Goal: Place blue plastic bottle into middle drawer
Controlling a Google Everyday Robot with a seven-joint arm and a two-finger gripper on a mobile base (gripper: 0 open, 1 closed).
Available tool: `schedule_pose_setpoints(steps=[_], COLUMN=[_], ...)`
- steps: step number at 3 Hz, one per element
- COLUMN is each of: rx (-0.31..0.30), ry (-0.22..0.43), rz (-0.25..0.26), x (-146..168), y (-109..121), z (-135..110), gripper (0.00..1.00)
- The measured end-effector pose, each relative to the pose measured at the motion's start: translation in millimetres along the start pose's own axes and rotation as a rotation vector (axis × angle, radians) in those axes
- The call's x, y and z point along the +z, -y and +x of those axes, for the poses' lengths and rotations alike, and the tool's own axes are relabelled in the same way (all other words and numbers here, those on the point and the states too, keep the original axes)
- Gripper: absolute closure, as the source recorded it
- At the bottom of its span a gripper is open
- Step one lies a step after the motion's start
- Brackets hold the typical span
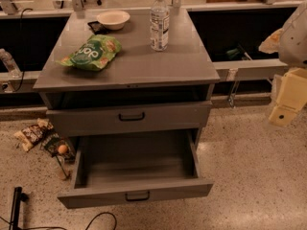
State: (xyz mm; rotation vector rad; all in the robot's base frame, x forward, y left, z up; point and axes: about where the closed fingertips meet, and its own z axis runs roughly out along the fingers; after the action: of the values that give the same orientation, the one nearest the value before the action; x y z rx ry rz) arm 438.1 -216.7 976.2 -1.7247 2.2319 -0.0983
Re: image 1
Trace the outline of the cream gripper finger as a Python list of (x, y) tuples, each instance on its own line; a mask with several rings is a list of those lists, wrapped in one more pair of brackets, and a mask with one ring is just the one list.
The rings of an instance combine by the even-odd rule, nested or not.
[(278, 106), (298, 112), (307, 103), (307, 70), (295, 68), (289, 70), (282, 78), (277, 95)]
[(286, 127), (295, 117), (297, 113), (292, 109), (284, 106), (275, 106), (269, 116), (269, 122), (277, 127)]

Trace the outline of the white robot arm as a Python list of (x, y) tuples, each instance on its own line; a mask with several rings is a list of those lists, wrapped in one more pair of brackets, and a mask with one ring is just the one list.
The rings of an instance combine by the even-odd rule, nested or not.
[(280, 78), (279, 91), (269, 122), (287, 126), (307, 104), (307, 1), (303, 1), (281, 29), (268, 36), (258, 47), (263, 53), (278, 53), (290, 67)]

